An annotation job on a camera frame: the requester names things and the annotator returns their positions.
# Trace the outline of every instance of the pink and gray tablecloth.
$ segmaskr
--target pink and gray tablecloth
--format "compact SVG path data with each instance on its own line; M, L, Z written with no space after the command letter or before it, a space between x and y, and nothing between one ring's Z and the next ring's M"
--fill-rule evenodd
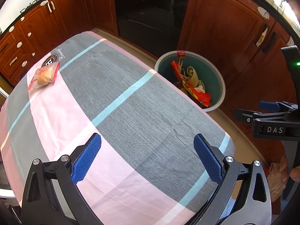
M51 55L61 63L55 84L28 91ZM35 64L8 97L0 120L1 154L20 204L35 158L55 161L100 134L101 149L77 187L105 225L184 225L216 188L193 149L194 136L202 133L225 156L234 154L230 137L192 100L92 32L65 41Z

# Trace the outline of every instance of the black oven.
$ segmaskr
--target black oven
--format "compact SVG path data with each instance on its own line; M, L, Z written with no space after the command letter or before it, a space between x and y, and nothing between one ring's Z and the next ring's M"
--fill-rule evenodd
M153 55L176 50L188 0L115 0L120 36Z

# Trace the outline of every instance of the trash can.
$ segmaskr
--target trash can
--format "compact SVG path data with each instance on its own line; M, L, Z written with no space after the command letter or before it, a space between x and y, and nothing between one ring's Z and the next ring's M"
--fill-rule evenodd
M155 71L162 75L172 84L178 82L175 76L172 61L177 60L177 51L168 52L162 55L155 64ZM212 112L217 109L223 102L225 97L225 83L217 68L204 57L192 53L185 52L185 59L183 60L182 68L193 67L205 85L205 92L211 95L211 107L203 109L205 112Z

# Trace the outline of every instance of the red packaging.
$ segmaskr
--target red packaging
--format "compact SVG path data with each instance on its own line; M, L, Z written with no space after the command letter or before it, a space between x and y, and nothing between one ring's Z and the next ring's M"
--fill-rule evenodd
M210 105L210 94L209 93L203 93L203 92L198 92L196 91L193 87L191 87L190 85L188 85L183 78L180 76L179 74L179 63L172 61L171 65L173 67L174 73L176 75L176 78L182 82L182 85L184 86L184 88L197 100L199 101L201 104L203 104L204 106L208 107Z
M55 62L38 68L28 86L28 90L30 91L50 83L55 83L59 66L60 62Z

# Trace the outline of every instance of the light blue stripe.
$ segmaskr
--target light blue stripe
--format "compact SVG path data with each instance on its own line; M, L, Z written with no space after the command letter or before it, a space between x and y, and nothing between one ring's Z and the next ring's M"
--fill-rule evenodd
M70 61L68 61L64 66L62 66L59 71L61 72L62 70L64 70L67 66L69 66L73 61L75 61L77 58L79 58L80 56L82 56L83 54L85 54L87 51L89 51L90 49L92 49L93 47L95 47L96 45L100 44L101 41L97 41L96 43L92 44L91 46L89 46L87 49L85 49L84 51L80 52L79 54L77 54L75 57L73 57ZM22 111L19 113L18 117L16 118L16 120L13 122L13 124L11 125L10 129L9 129L9 133L11 133L12 129L14 128L14 126L16 125L16 123L18 122L18 120L20 119L20 117L22 116L22 114L25 112L25 110L27 109L27 107L29 106L30 101L28 101L26 103L26 105L23 107Z
M29 106L29 103L30 103L29 101L26 103L26 105L23 107L22 111L17 116L16 120L13 122L13 124L11 125L11 127L9 129L9 133L11 133L13 127L16 125L16 123L18 122L18 120L20 119L20 117L22 116L22 114L25 112L26 108Z
M64 70L66 67L68 67L72 62L74 62L77 58L79 58L80 56L82 56L83 54L85 54L87 51L89 51L90 49L94 48L96 45L100 44L101 41L98 40L96 43L92 44L91 46L89 46L87 49L85 49L84 51L80 52L79 54L77 54L76 56L74 56L70 61L68 61L64 66L62 66L59 71L61 72L62 70Z
M131 96L137 89L142 87L153 76L152 73L146 73L141 79L135 82L127 90L125 90L117 99L110 103L102 112L96 116L92 124L96 127L99 125L109 114L111 114L118 106L120 106L129 96Z
M224 154L228 143L229 143L230 137L225 134L223 141L219 147L219 150ZM187 206L188 203L196 196L196 194L200 191L200 189L203 188L203 186L205 185L205 183L207 182L209 178L208 173L206 172L206 170L204 171L204 173L200 176L200 178L197 180L197 182L193 185L193 187L191 187L191 189L186 193L186 195L179 201L179 204L183 205L183 206Z

